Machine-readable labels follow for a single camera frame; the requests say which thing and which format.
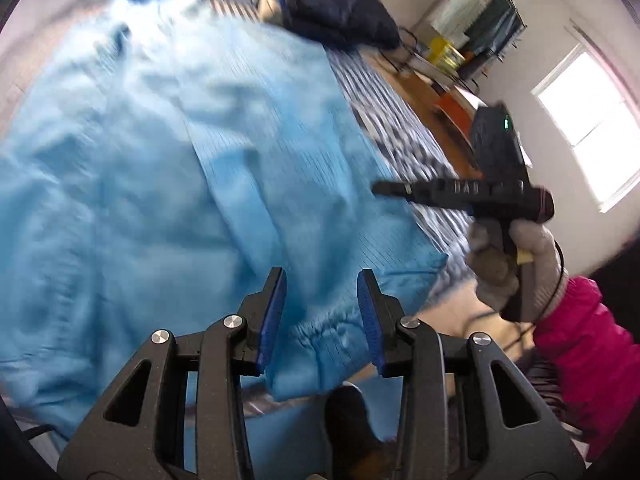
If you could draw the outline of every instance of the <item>cable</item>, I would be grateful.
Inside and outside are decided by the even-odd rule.
[[[412,31],[410,31],[408,28],[406,27],[398,27],[399,30],[402,30],[403,32],[406,32],[409,36],[411,36],[412,38],[414,38],[414,52],[415,52],[415,48],[418,45],[418,43],[420,43],[420,40],[418,40],[418,37],[412,33]]]
[[[556,242],[556,251],[558,251],[558,256],[560,256],[560,278],[558,278],[558,284],[554,289],[554,293],[551,295],[551,298],[549,298],[549,301],[546,302],[545,307],[540,311],[540,314],[538,314],[538,317],[533,321],[532,325],[528,327],[526,330],[524,330],[523,332],[521,332],[520,336],[516,340],[512,341],[507,346],[505,346],[502,349],[503,352],[509,351],[518,343],[524,344],[524,342],[522,341],[522,338],[524,338],[524,336],[526,336],[529,332],[531,332],[536,327],[536,325],[540,322],[542,317],[545,315],[545,312],[549,308],[549,305],[551,305],[551,302],[556,297],[556,294],[558,293],[558,289],[560,289],[560,284],[562,283],[562,278],[564,277],[564,254],[562,254],[562,249],[560,248],[560,245],[558,244],[558,242]]]
[[[524,354],[524,352],[526,352],[526,348],[524,346],[524,331],[522,330],[522,325],[520,323],[516,323],[517,325],[517,329],[518,329],[518,334],[520,334],[518,336],[518,339],[520,340],[520,352]]]
[[[395,66],[395,65],[394,65],[394,62],[393,62],[393,61],[391,61],[387,56],[385,56],[385,55],[382,53],[382,51],[381,51],[381,50],[379,50],[379,51],[378,51],[378,53],[380,54],[380,56],[382,56],[382,57],[384,58],[384,60],[385,60],[387,63],[389,63],[389,65],[391,65],[391,66],[393,67],[393,69],[394,69],[396,72],[400,73],[400,69],[399,69],[397,66]]]
[[[469,319],[465,323],[465,325],[462,327],[462,330],[460,331],[460,333],[463,336],[465,334],[468,334],[469,333],[469,329],[471,328],[473,323],[475,323],[476,321],[480,321],[481,319],[484,319],[485,317],[496,316],[497,314],[500,314],[497,310],[489,310],[487,312],[483,312],[482,314],[478,314],[477,316],[472,317],[471,319]]]
[[[49,431],[56,431],[56,427],[51,424],[43,424],[42,426],[35,426],[34,428],[29,428],[28,430],[24,430],[22,434],[26,437],[27,440],[31,440],[32,438],[36,438],[44,433],[49,433]]]

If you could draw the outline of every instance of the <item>light blue fabric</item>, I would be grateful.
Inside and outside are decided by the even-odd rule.
[[[417,310],[446,256],[321,46],[206,0],[114,0],[75,28],[0,159],[0,380],[70,435],[153,330],[204,330],[283,266],[277,399],[369,361],[356,276]]]

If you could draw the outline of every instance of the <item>gray glove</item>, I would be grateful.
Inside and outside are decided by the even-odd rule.
[[[568,281],[566,271],[560,266],[554,237],[546,227],[527,220],[514,220],[509,234],[520,250],[529,251],[533,256],[534,298],[527,302],[530,307],[523,309],[521,321],[544,319],[562,300]],[[467,238],[471,252],[466,256],[466,264],[478,277],[476,296],[500,312],[518,291],[516,266],[503,252],[491,247],[489,233],[483,225],[477,222],[471,224]],[[554,294],[559,280],[560,285]]]

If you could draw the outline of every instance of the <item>yellow container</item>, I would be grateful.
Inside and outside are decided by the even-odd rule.
[[[427,61],[446,73],[455,72],[465,61],[464,56],[453,44],[442,36],[436,36],[431,40],[429,50]]]

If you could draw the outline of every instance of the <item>pink sleeve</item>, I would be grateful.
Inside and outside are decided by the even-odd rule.
[[[640,346],[601,300],[595,282],[572,278],[560,305],[534,332],[540,354],[558,368],[564,401],[590,444],[590,461],[613,441],[640,397]]]

